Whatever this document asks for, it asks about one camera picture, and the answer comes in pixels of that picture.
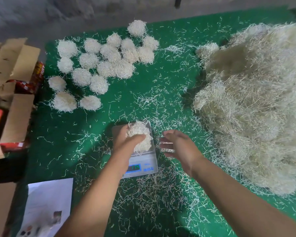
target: person's right hand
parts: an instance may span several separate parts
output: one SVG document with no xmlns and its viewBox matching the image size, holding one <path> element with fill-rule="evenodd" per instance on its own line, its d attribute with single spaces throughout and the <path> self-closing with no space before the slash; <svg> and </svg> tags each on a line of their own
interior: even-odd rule
<svg viewBox="0 0 296 237">
<path fill-rule="evenodd" d="M 189 175 L 192 175 L 193 165 L 204 158 L 202 153 L 196 147 L 194 142 L 188 135 L 178 130 L 168 130 L 163 132 L 160 138 L 161 149 L 172 149 L 175 152 L 164 152 L 166 157 L 174 157 L 181 162 L 183 170 Z"/>
</svg>

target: green table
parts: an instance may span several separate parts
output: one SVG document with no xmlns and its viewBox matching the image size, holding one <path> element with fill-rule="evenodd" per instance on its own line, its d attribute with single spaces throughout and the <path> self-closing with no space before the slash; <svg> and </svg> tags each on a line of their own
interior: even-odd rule
<svg viewBox="0 0 296 237">
<path fill-rule="evenodd" d="M 204 84 L 195 49 L 211 41 L 221 43 L 252 23 L 291 21 L 296 20 L 286 8 L 275 8 L 147 24 L 148 33 L 160 41 L 154 64 L 135 64 L 131 79 L 109 78 L 109 91 L 99 96 L 103 107 L 96 112 L 78 108 L 73 113 L 57 113 L 48 106 L 53 92 L 45 82 L 34 113 L 26 176 L 18 191 L 20 201 L 23 198 L 19 216 L 24 211 L 24 186 L 33 182 L 74 177 L 74 207 L 110 156 L 111 128 L 115 124 L 148 119 L 155 144 L 163 130 L 177 128 L 189 134 L 206 157 L 213 158 L 216 150 L 211 136 L 191 110 L 193 95 Z M 123 38 L 128 36 L 123 27 L 66 39 L 74 40 L 84 52 L 85 38 L 104 42 L 113 31 Z M 46 76 L 61 75 L 56 47 L 56 41 L 46 45 Z M 80 67 L 78 59 L 73 60 L 75 67 Z M 92 94 L 88 87 L 74 86 L 70 75 L 66 81 L 77 100 Z M 203 189 L 182 172 L 180 164 L 159 151 L 157 158 L 159 174 L 121 181 L 106 236 L 235 236 Z M 266 193 L 261 195 L 263 199 L 296 220 L 296 195 L 283 198 L 257 190 Z"/>
</svg>

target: person's left arm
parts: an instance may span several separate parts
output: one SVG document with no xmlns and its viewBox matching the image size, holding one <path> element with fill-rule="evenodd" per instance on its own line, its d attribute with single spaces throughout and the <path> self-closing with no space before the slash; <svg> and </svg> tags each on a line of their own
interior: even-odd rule
<svg viewBox="0 0 296 237">
<path fill-rule="evenodd" d="M 126 138 L 127 129 L 128 125 L 121 129 L 107 164 L 55 237 L 104 235 L 118 184 L 127 171 L 134 147 L 146 137 L 134 135 Z"/>
</svg>

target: kitchen scale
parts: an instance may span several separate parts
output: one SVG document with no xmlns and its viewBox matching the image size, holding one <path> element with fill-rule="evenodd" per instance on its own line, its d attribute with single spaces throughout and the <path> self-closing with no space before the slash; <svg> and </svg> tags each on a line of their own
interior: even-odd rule
<svg viewBox="0 0 296 237">
<path fill-rule="evenodd" d="M 113 132 L 113 140 L 117 137 L 120 129 L 125 125 L 117 125 L 112 128 Z M 152 136 L 150 121 L 146 122 L 146 127 L 150 130 L 150 135 Z M 148 151 L 136 154 L 133 153 L 129 159 L 129 165 L 126 173 L 123 175 L 123 178 L 135 177 L 141 175 L 148 175 L 157 173 L 158 164 L 157 164 L 157 156 L 155 151 L 155 145 L 153 143 L 153 139 L 151 140 L 151 147 Z"/>
</svg>

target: white paper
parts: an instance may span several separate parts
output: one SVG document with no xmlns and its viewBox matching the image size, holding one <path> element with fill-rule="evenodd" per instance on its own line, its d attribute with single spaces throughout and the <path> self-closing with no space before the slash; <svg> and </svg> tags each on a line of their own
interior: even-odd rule
<svg viewBox="0 0 296 237">
<path fill-rule="evenodd" d="M 73 178 L 29 184 L 22 227 L 17 236 L 53 237 L 70 215 L 72 188 Z M 54 217 L 59 211 L 61 217 Z"/>
</svg>

